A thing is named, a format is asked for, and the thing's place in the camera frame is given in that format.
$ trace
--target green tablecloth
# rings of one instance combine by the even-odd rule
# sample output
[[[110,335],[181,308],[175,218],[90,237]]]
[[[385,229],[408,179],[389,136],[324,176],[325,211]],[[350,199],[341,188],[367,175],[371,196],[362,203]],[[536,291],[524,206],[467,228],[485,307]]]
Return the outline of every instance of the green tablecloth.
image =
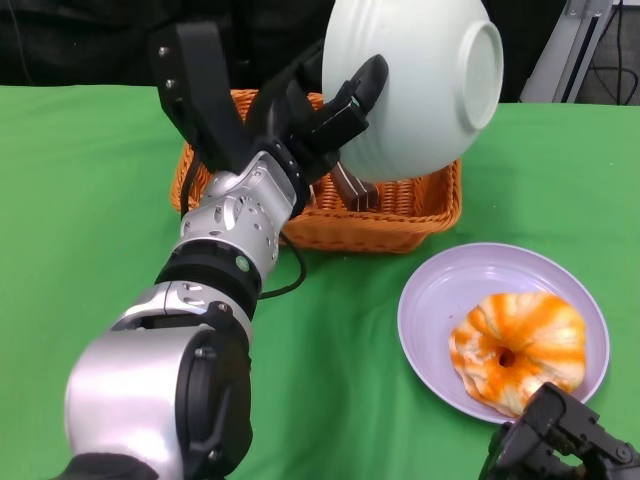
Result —
[[[396,307],[435,252],[531,248],[599,302],[612,354],[590,403],[640,447],[640,109],[501,106],[464,157],[464,213],[405,256],[306,253],[254,320],[254,443],[234,479],[477,478],[495,426],[447,406],[405,360]],[[152,89],[0,89],[0,477],[69,459],[64,389],[83,348],[151,285],[178,235],[182,141]],[[285,254],[267,288],[297,274]]]

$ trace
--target orange wicker basket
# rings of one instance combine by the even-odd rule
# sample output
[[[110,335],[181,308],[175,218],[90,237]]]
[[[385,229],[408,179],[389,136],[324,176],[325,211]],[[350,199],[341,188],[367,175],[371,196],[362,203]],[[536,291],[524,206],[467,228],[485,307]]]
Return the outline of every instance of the orange wicker basket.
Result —
[[[257,90],[234,90],[233,99],[242,117]],[[322,96],[309,96],[315,107]],[[193,159],[187,144],[171,187],[171,203],[180,209],[180,189]],[[200,166],[191,192],[189,207],[200,201],[211,174]],[[343,205],[329,176],[322,179],[316,203],[291,220],[284,231],[295,245],[318,250],[406,253],[424,238],[452,227],[460,217],[462,195],[461,163],[456,160],[444,169],[413,180],[378,184],[378,206],[367,212],[350,212]]]

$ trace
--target donut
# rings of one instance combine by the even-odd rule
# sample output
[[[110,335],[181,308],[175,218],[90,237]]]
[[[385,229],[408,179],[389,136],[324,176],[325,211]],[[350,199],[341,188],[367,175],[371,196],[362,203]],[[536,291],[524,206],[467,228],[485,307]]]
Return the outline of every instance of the donut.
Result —
[[[453,329],[449,353],[467,393],[512,417],[545,382],[573,392],[586,372],[585,324],[547,292],[485,298]]]

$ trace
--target purple plate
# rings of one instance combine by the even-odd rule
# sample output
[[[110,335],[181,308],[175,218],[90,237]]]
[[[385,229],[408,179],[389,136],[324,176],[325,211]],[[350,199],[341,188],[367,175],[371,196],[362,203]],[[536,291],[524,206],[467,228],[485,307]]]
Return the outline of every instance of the purple plate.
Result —
[[[471,398],[449,356],[449,335],[487,295],[542,290],[564,298],[584,318],[587,373],[573,393],[586,402],[602,383],[609,364],[609,332],[586,288],[551,260],[511,245],[474,243],[427,260],[404,287],[398,332],[409,363],[441,399],[487,422],[513,420]]]

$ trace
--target robotic arm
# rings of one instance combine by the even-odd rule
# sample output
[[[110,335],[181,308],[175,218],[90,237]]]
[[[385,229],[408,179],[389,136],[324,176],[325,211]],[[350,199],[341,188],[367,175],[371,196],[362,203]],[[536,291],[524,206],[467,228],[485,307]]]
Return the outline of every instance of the robotic arm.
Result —
[[[75,365],[65,399],[74,458],[61,480],[219,480],[246,455],[251,319],[280,232],[337,150],[367,128],[388,75],[372,57],[314,112],[306,94],[319,90],[321,54],[314,45],[269,82],[243,124],[214,24],[153,37],[162,107],[216,173],[155,285]],[[640,479],[638,453],[597,420],[543,386],[494,435],[480,480]],[[554,450],[584,463],[568,467]]]
[[[520,419],[493,435],[480,480],[637,480],[640,456],[598,425],[599,415],[551,383]],[[570,467],[554,455],[582,460]]]

